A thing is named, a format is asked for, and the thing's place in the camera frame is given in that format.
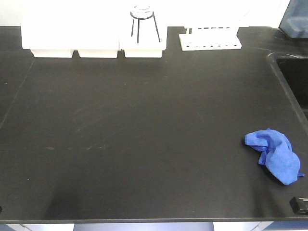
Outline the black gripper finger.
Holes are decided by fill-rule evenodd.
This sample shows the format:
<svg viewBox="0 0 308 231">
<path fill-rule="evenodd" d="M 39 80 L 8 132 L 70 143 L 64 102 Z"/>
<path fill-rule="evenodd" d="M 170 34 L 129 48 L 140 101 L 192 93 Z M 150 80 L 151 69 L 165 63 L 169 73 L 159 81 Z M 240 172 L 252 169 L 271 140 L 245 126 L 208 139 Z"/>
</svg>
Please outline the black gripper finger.
<svg viewBox="0 0 308 231">
<path fill-rule="evenodd" d="M 293 197 L 289 203 L 295 214 L 307 214 L 308 213 L 308 198 L 307 197 Z"/>
</svg>

